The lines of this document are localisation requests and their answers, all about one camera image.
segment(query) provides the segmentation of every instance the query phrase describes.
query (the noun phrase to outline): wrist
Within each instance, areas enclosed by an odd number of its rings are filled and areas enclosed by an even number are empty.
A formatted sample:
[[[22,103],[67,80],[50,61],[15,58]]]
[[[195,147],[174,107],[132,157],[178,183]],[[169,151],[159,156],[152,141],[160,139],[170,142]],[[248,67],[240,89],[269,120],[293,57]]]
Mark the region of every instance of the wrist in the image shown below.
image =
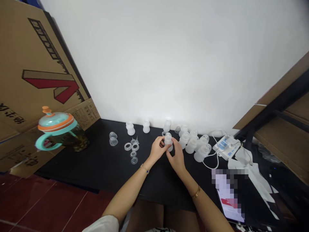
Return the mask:
[[[144,166],[145,168],[147,168],[148,170],[150,170],[152,168],[152,166],[155,164],[156,160],[154,160],[151,157],[148,157],[146,159],[146,161],[144,162]]]
[[[189,172],[187,171],[187,169],[184,169],[184,170],[181,170],[181,171],[177,172],[177,175],[178,175],[178,177],[179,177],[182,181],[184,181],[184,179],[185,179],[188,175],[190,175],[190,174],[189,174]]]

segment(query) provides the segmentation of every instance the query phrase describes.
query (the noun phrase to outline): gold bracelet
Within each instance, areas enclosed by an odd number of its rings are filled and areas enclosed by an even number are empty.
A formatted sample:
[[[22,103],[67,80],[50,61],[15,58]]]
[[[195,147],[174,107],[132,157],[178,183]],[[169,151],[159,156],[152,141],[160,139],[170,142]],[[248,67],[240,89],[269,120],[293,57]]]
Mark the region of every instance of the gold bracelet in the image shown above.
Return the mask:
[[[191,197],[192,198],[196,198],[198,196],[200,190],[201,190],[201,187],[199,186],[199,189],[197,190],[197,192],[193,196],[191,196]]]
[[[146,173],[148,175],[149,174],[149,170],[147,170],[143,164],[141,165],[141,167],[143,167],[146,170]]]

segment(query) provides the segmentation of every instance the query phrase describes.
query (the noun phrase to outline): metal frame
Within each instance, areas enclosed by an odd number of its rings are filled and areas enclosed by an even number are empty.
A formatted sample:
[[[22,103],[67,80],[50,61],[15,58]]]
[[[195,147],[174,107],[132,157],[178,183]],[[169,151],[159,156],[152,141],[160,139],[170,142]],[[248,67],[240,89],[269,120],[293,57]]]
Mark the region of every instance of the metal frame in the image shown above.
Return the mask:
[[[287,107],[308,93],[308,91],[309,70],[303,73],[296,81],[294,81],[289,87],[287,87],[287,89],[285,89],[278,97],[276,97],[264,110],[262,110],[254,119],[252,119],[242,130],[240,130],[235,135],[235,138],[239,139],[240,141],[246,139],[246,143],[251,143],[253,134],[277,116],[297,126],[298,128],[309,132],[308,125],[283,113]]]

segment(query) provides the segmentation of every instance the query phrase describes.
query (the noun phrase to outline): hand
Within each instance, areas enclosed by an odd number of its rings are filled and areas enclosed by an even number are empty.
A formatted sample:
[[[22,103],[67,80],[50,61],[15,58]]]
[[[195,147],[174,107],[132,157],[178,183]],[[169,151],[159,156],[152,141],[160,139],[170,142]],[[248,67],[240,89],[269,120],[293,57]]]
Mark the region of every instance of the hand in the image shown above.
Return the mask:
[[[171,144],[164,147],[162,139],[164,139],[164,136],[159,136],[155,139],[155,141],[152,144],[149,159],[153,162],[153,165],[155,164],[155,162],[158,161],[158,159],[161,158],[163,153],[166,152],[167,149],[171,147]]]
[[[181,145],[175,138],[172,138],[172,141],[175,147],[175,155],[174,157],[172,157],[169,151],[166,151],[166,155],[167,155],[168,161],[170,162],[172,168],[174,169],[176,174],[179,176],[187,171],[184,165],[183,149],[181,148]]]

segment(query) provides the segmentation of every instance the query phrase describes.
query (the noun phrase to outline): floor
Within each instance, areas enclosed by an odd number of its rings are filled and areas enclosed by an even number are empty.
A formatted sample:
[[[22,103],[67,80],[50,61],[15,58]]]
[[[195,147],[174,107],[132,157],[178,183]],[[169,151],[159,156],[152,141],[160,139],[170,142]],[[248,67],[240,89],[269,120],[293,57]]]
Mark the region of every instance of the floor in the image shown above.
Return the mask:
[[[0,231],[80,232],[100,218],[113,196],[36,175],[28,179],[0,175]]]

